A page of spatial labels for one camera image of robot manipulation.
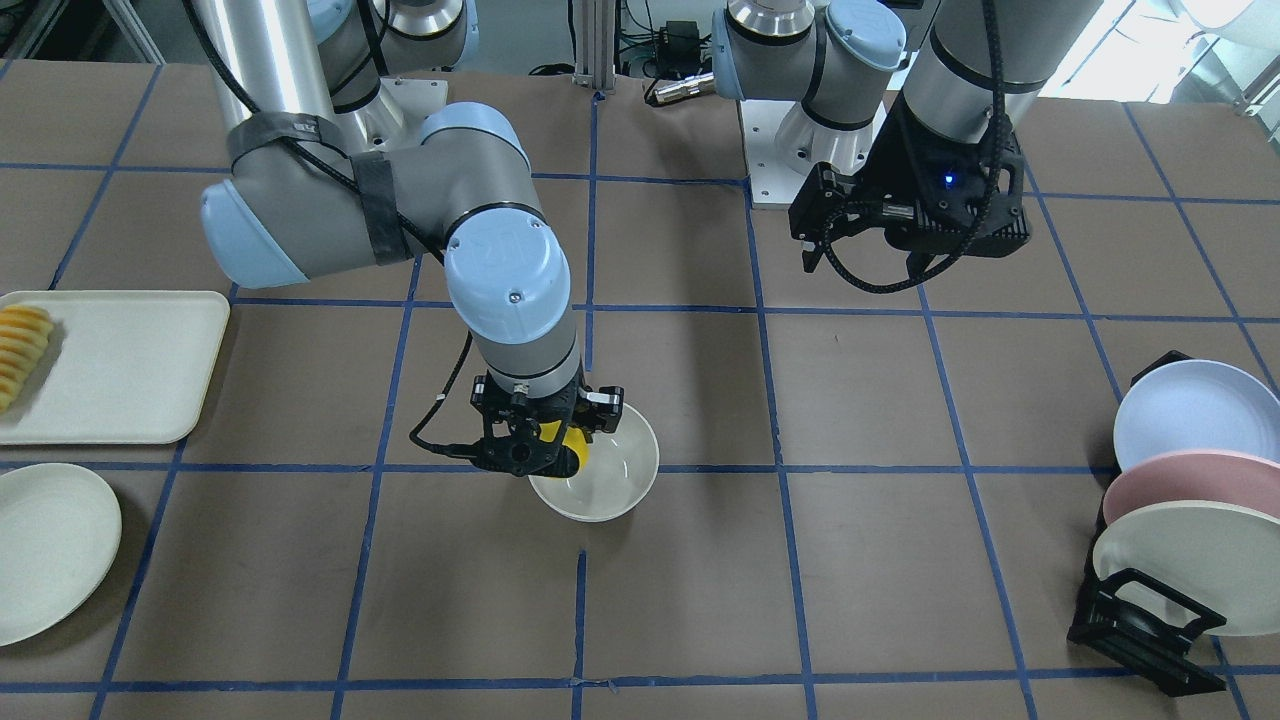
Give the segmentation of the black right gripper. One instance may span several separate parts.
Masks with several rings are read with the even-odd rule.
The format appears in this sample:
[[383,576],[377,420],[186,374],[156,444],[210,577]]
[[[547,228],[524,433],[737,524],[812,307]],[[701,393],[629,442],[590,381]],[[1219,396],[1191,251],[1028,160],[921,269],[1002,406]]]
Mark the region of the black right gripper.
[[[543,470],[556,460],[567,425],[588,433],[589,443],[593,434],[617,429],[625,389],[603,386],[593,391],[580,372],[564,388],[532,398],[503,389],[485,373],[474,378],[470,402],[483,415],[483,437],[470,446],[472,465],[513,477],[547,477]],[[540,424],[548,421],[563,423],[553,443],[539,439]]]

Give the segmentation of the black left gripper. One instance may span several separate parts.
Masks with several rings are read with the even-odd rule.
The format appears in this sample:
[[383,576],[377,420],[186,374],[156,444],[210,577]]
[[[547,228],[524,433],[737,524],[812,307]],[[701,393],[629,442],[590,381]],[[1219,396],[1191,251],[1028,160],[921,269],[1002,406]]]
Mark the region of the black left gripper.
[[[946,256],[963,242],[984,197],[989,146],[986,129],[978,143],[945,138],[915,118],[904,96],[895,99],[865,164],[865,182],[877,196],[915,211],[884,232],[892,247]],[[1025,158],[1014,132],[1004,141],[998,169],[997,193],[969,256],[1006,258],[1030,238],[1023,208]]]

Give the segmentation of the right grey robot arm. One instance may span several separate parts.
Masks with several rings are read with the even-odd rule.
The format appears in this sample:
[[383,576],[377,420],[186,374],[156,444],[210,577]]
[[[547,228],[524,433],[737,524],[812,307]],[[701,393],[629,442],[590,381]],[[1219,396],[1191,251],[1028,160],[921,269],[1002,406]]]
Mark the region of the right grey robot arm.
[[545,218],[529,155],[495,108],[452,102],[413,140],[362,150],[338,119],[315,35],[316,4],[187,1],[224,86],[230,177],[201,199],[207,245],[241,287],[301,284],[429,255],[486,370],[470,402],[483,434],[428,452],[513,477],[593,468],[625,392],[593,389],[571,302],[570,264]]

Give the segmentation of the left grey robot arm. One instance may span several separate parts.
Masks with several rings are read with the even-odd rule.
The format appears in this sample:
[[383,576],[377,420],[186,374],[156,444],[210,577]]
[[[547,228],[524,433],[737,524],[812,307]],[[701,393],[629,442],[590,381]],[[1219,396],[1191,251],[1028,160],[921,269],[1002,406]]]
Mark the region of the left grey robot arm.
[[1005,258],[1030,236],[1014,133],[1097,1],[942,1],[913,45],[892,3],[728,1],[710,37],[722,97],[790,101],[780,152],[805,179],[791,234],[814,265],[879,229],[911,273],[961,252]]

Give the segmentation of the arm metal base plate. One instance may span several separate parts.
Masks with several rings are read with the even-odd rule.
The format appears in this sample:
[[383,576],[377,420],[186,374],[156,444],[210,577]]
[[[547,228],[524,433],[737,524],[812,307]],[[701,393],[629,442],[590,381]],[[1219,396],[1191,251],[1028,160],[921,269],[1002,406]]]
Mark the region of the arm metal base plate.
[[375,94],[335,108],[335,124],[349,155],[390,151],[420,142],[420,127],[447,105],[445,79],[381,78]]
[[884,102],[870,124],[854,131],[817,124],[799,102],[745,100],[739,110],[751,205],[765,210],[788,208],[818,161],[831,164],[840,174],[855,176],[887,119]]

